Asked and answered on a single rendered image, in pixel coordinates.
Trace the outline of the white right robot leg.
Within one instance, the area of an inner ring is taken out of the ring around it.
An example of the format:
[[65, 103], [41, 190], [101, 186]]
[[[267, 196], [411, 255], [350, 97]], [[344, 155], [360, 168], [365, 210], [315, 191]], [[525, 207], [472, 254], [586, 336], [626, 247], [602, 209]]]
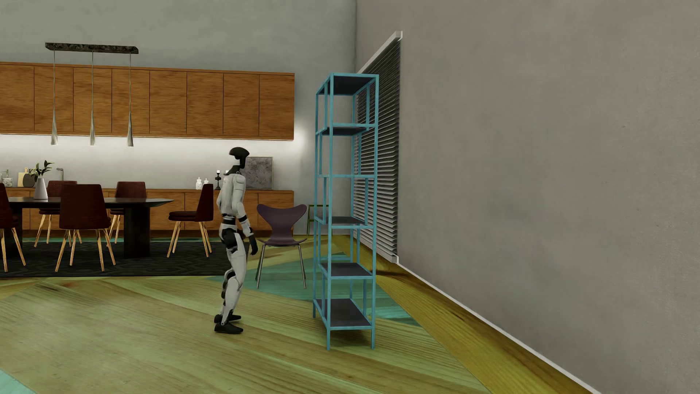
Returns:
[[234, 224], [222, 224], [219, 236], [226, 248], [231, 267], [225, 272], [222, 292], [223, 306], [221, 312], [215, 316], [214, 330], [223, 334], [239, 334], [243, 332], [243, 329], [234, 325], [232, 321], [241, 318], [233, 311], [240, 299], [247, 273], [247, 249]]

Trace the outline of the white robot leg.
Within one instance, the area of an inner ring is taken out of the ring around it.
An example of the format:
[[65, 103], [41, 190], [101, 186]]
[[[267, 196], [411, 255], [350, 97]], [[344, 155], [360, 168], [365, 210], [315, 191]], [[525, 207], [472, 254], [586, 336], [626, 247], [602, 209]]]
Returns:
[[231, 267], [225, 272], [222, 292], [223, 306], [221, 312], [215, 316], [214, 330], [223, 334], [239, 334], [243, 332], [243, 329], [234, 325], [232, 321], [241, 318], [233, 311], [240, 299], [247, 273], [247, 249], [234, 224], [222, 224], [219, 236], [226, 248]]
[[224, 325], [241, 319], [241, 316], [234, 314], [234, 309], [240, 299], [245, 276], [245, 264], [238, 264], [225, 272], [221, 293], [223, 304], [221, 312], [214, 318], [216, 324]]

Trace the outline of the purple shell chair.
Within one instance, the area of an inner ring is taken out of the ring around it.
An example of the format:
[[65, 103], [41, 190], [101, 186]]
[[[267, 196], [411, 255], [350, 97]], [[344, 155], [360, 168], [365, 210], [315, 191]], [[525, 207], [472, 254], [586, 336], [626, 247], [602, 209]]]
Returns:
[[263, 267], [263, 260], [265, 258], [265, 248], [266, 247], [294, 247], [298, 248], [300, 256], [300, 264], [302, 271], [302, 283], [304, 288], [307, 288], [306, 284], [306, 273], [304, 268], [304, 260], [302, 256], [301, 243], [306, 240], [295, 240], [293, 237], [293, 226], [302, 217], [304, 213], [307, 212], [306, 205], [296, 205], [292, 208], [273, 208], [268, 205], [259, 204], [257, 206], [258, 214], [270, 224], [271, 236], [268, 240], [261, 240], [262, 251], [260, 253], [260, 258], [258, 262], [258, 268], [256, 270], [256, 282], [257, 288], [260, 286], [260, 278]]

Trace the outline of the wooden sideboard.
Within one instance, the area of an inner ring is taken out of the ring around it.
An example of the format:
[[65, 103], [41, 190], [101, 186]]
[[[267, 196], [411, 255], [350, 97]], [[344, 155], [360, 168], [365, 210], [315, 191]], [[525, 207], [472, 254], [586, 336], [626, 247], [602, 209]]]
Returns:
[[[114, 198], [115, 189], [102, 189], [105, 198]], [[6, 189], [10, 197], [33, 197], [34, 189], [27, 187], [10, 187]], [[174, 211], [194, 211], [199, 202], [200, 191], [195, 189], [146, 189], [148, 198], [163, 198], [171, 199], [173, 202], [163, 205], [162, 207], [151, 209], [151, 230], [168, 230], [174, 229], [174, 221], [169, 221], [169, 213]], [[206, 229], [212, 232], [219, 229], [221, 224], [221, 214], [216, 205], [216, 199], [219, 191], [214, 192], [214, 220], [206, 222]], [[292, 208], [294, 206], [293, 191], [275, 191], [275, 190], [247, 190], [244, 196], [244, 209], [249, 218], [250, 226], [253, 230], [271, 230], [270, 225], [265, 219], [261, 219], [257, 206], [258, 204], [267, 205], [273, 208]], [[24, 209], [23, 212], [23, 231], [32, 230], [36, 233], [41, 223], [41, 214], [37, 208]], [[46, 235], [48, 226], [48, 216], [43, 222], [42, 233]], [[57, 216], [52, 218], [51, 234], [55, 236], [55, 231], [58, 231], [60, 236], [64, 233], [64, 228], [58, 226], [59, 219]], [[183, 230], [194, 230], [199, 232], [199, 226], [195, 223], [186, 222]]]

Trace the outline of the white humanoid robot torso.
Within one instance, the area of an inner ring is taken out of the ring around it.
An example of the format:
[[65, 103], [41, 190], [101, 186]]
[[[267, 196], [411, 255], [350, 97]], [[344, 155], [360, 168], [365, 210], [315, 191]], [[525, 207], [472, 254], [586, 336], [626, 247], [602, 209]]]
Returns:
[[217, 198], [217, 206], [222, 216], [222, 226], [235, 228], [235, 221], [241, 225], [242, 233], [251, 235], [249, 219], [243, 204], [246, 192], [246, 178], [237, 170], [231, 169], [223, 177], [223, 185]]

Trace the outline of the white left robot leg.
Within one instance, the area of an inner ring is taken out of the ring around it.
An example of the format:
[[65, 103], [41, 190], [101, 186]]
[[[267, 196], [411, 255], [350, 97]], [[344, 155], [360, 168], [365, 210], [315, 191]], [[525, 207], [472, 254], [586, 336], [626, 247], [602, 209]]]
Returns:
[[234, 309], [240, 299], [245, 276], [245, 264], [238, 264], [225, 272], [221, 293], [223, 304], [221, 312], [214, 318], [216, 324], [224, 325], [241, 319], [241, 316], [234, 314]]

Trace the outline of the green metal stool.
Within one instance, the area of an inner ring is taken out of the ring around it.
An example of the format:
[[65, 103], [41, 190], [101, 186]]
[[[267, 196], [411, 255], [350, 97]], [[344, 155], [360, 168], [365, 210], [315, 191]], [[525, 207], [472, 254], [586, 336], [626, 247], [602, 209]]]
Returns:
[[321, 210], [321, 215], [323, 216], [323, 210], [328, 207], [327, 204], [308, 204], [307, 205], [307, 230], [306, 235], [311, 235], [311, 230], [314, 228], [315, 216], [318, 210]]

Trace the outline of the grey framed picture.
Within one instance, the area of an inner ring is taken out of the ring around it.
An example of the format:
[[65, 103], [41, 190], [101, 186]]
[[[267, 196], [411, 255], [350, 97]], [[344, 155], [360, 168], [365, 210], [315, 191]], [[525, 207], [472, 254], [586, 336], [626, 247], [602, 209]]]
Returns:
[[247, 190], [273, 190], [273, 157], [247, 157], [240, 173], [246, 178]]

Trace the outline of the dark patterned rug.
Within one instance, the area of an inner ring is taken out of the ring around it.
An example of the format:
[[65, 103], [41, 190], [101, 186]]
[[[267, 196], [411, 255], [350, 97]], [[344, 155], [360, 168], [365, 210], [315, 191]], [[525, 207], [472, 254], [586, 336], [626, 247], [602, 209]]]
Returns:
[[102, 244], [102, 271], [97, 241], [87, 239], [75, 247], [72, 264], [69, 262], [72, 248], [65, 246], [59, 270], [55, 271], [61, 245], [61, 242], [38, 247], [24, 244], [26, 266], [19, 256], [8, 256], [7, 272], [0, 254], [0, 278], [223, 275], [230, 268], [223, 243], [213, 240], [213, 251], [206, 256], [201, 241], [185, 240], [178, 242], [170, 256], [167, 256], [169, 243], [155, 241], [150, 256], [132, 259], [124, 257], [122, 243], [112, 245], [116, 264], [112, 263], [106, 244]]

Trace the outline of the black robot head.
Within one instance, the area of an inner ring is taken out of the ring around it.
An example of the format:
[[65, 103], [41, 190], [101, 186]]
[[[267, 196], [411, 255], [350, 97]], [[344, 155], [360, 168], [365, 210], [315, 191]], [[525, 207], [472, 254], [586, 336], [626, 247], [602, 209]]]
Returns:
[[249, 151], [243, 147], [234, 147], [230, 150], [229, 155], [233, 156], [235, 159], [237, 159], [239, 162], [238, 164], [233, 165], [228, 171], [227, 174], [235, 174], [235, 173], [240, 173], [240, 170], [244, 169], [246, 166], [246, 159], [249, 156]]

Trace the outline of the teal metal shelving unit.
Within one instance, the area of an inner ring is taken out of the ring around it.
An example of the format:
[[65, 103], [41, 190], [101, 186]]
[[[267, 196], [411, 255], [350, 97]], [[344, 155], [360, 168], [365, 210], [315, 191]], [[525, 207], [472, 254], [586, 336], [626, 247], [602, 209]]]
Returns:
[[[369, 330], [375, 347], [379, 175], [377, 74], [331, 73], [315, 96], [312, 316], [331, 332]], [[334, 181], [364, 182], [364, 208], [333, 214]]]

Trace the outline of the dark oval dining table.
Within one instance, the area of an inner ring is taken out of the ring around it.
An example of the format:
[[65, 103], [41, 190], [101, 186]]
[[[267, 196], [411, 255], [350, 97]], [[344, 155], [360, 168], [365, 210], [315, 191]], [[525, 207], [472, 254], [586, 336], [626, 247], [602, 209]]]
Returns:
[[[37, 200], [28, 196], [11, 196], [9, 205], [19, 223], [15, 226], [17, 234], [22, 231], [22, 209], [59, 208], [61, 198]], [[125, 233], [123, 235], [123, 256], [126, 259], [148, 257], [151, 255], [151, 216], [150, 209], [173, 202], [162, 198], [104, 198], [105, 208], [124, 209]]]

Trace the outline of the dark window blinds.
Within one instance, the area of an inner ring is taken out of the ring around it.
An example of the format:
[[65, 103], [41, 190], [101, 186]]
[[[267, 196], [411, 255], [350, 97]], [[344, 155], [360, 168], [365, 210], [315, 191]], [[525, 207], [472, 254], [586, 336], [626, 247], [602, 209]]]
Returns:
[[362, 74], [379, 76], [378, 132], [369, 130], [352, 139], [352, 169], [373, 175], [377, 181], [352, 182], [352, 212], [377, 225], [377, 253], [398, 261], [398, 156], [400, 129], [400, 41], [395, 31], [361, 68]]

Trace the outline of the triple pendant lamp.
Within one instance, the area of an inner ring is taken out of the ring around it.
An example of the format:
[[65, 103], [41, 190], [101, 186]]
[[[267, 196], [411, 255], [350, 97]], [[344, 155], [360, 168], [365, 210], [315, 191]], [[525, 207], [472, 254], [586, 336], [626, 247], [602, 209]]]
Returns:
[[133, 125], [132, 125], [132, 55], [139, 54], [139, 50], [135, 46], [111, 46], [104, 44], [86, 44], [86, 43], [56, 43], [56, 42], [46, 42], [45, 47], [53, 52], [53, 62], [52, 62], [52, 130], [51, 130], [51, 145], [57, 145], [57, 121], [55, 114], [55, 67], [56, 67], [56, 55], [57, 51], [65, 52], [89, 52], [91, 54], [91, 65], [90, 65], [90, 146], [96, 146], [97, 133], [94, 125], [94, 54], [95, 53], [116, 53], [116, 54], [126, 54], [129, 56], [128, 69], [128, 118], [127, 118], [127, 146], [134, 147], [134, 135], [133, 135]]

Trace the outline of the wooden wall cabinets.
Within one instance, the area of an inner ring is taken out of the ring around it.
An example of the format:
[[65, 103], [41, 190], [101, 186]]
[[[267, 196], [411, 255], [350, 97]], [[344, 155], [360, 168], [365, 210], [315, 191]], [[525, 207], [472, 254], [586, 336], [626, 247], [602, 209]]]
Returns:
[[293, 140], [295, 76], [0, 62], [0, 134]]

